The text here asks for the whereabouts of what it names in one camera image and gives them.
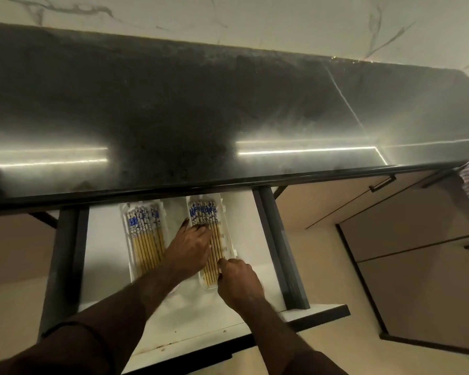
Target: countertop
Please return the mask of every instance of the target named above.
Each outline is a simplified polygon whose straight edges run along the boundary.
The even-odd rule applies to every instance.
[[[0,24],[0,212],[468,158],[459,70]]]

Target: forearm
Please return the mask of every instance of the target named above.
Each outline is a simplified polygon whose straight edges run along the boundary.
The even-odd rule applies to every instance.
[[[135,283],[71,317],[37,345],[0,363],[0,373],[51,371],[121,373],[147,319],[174,287],[159,267]]]
[[[248,303],[240,315],[254,335],[269,375],[280,375],[296,355],[313,350],[265,299]]]

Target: hand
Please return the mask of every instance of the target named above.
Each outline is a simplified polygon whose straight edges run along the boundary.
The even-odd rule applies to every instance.
[[[219,296],[242,317],[250,312],[254,303],[266,300],[263,286],[251,265],[240,259],[221,258],[218,266],[222,272],[218,280]]]
[[[160,264],[176,285],[206,266],[212,233],[203,225],[188,227],[188,219],[184,220]]]

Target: open drawer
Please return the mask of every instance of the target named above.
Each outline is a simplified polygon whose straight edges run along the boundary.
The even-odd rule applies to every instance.
[[[238,258],[252,265],[266,298],[294,330],[349,315],[346,305],[309,305],[269,187],[220,196]],[[188,217],[186,198],[161,201],[173,236]],[[119,204],[61,210],[40,332],[130,282]],[[124,372],[153,366],[188,373],[254,345],[241,317],[195,276],[171,292],[147,322]]]

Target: white marble backsplash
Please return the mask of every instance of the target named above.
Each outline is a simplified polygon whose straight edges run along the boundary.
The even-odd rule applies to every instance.
[[[469,0],[0,0],[0,22],[463,69]]]

